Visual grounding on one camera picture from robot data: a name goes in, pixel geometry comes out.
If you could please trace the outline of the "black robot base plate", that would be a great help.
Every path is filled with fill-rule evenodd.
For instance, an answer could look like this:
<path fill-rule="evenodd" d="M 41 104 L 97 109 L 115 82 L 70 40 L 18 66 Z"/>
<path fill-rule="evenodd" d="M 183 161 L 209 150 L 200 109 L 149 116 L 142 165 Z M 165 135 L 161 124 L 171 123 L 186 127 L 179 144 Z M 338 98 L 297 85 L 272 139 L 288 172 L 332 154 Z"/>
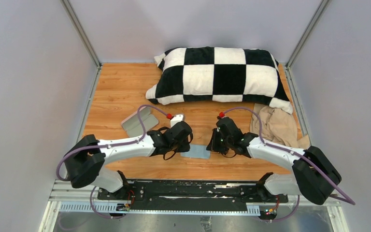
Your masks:
<path fill-rule="evenodd" d="M 115 202 L 112 212 L 260 215 L 288 197 L 260 195 L 256 181 L 124 179 L 119 191 L 96 190 L 96 200 Z"/>

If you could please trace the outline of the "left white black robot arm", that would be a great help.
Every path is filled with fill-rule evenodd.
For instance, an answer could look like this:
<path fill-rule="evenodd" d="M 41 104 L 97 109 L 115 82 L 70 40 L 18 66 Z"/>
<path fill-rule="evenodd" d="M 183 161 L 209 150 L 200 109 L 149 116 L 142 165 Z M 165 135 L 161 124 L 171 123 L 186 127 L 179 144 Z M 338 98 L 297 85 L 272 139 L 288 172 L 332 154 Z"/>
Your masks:
<path fill-rule="evenodd" d="M 95 135 L 84 136 L 61 160 L 65 165 L 71 186 L 80 189 L 97 186 L 122 200 L 128 195 L 124 175 L 111 171 L 106 165 L 134 157 L 165 156 L 190 150 L 192 128 L 184 121 L 170 128 L 150 130 L 144 137 L 119 140 L 98 140 Z"/>

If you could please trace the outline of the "blue lens cloth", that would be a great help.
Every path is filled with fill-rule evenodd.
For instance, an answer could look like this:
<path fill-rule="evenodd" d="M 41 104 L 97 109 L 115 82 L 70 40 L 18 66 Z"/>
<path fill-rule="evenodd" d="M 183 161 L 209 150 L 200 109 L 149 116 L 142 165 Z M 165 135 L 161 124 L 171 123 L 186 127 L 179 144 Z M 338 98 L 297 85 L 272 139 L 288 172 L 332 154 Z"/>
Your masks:
<path fill-rule="evenodd" d="M 209 159 L 211 152 L 206 149 L 204 145 L 190 145 L 190 150 L 184 153 L 181 153 L 181 157 L 193 158 L 193 159 Z"/>

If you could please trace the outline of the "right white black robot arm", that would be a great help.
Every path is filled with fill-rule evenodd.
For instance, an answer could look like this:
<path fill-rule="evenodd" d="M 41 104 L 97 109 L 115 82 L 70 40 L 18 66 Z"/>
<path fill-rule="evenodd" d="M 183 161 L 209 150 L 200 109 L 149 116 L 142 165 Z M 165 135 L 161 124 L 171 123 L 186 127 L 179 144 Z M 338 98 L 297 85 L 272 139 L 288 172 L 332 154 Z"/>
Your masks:
<path fill-rule="evenodd" d="M 268 202 L 275 195 L 302 195 L 308 201 L 323 205 L 333 193 L 334 186 L 342 177 L 321 149 L 290 148 L 259 135 L 242 131 L 229 117 L 219 117 L 213 130 L 208 149 L 225 153 L 232 150 L 236 155 L 266 160 L 290 171 L 290 174 L 265 174 L 258 182 L 257 197 Z"/>

